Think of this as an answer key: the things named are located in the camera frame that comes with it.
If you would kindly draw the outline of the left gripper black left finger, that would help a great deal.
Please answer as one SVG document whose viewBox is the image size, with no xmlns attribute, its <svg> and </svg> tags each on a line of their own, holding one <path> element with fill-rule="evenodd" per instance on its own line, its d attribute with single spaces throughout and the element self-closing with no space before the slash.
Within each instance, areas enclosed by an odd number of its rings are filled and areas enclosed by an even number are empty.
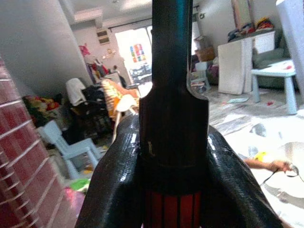
<svg viewBox="0 0 304 228">
<path fill-rule="evenodd" d="M 75 227 L 140 228 L 142 200 L 139 116 L 130 115 L 93 172 Z"/>
</svg>

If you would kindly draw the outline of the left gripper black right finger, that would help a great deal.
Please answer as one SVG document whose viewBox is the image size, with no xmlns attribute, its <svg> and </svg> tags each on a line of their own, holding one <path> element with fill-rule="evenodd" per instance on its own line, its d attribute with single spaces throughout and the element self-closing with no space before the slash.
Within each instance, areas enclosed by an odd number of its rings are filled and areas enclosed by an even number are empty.
<svg viewBox="0 0 304 228">
<path fill-rule="evenodd" d="M 209 128 L 207 176 L 201 204 L 203 228 L 282 228 L 250 168 L 223 135 Z"/>
</svg>

